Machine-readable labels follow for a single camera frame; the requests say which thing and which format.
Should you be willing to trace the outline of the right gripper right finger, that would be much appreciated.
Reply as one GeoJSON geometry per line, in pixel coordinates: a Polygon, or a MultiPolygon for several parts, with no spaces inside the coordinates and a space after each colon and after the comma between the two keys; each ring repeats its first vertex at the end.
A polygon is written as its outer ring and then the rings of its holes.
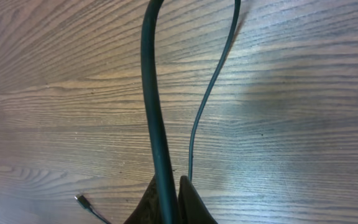
{"type": "Polygon", "coordinates": [[[185,175],[180,178],[178,206],[182,224],[218,224],[185,175]]]}

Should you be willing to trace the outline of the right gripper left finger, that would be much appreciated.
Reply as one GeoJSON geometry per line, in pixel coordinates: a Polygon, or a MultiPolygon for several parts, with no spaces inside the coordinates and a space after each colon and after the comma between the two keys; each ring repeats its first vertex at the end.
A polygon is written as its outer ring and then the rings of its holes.
{"type": "Polygon", "coordinates": [[[155,176],[150,181],[138,206],[124,224],[162,224],[155,176]]]}

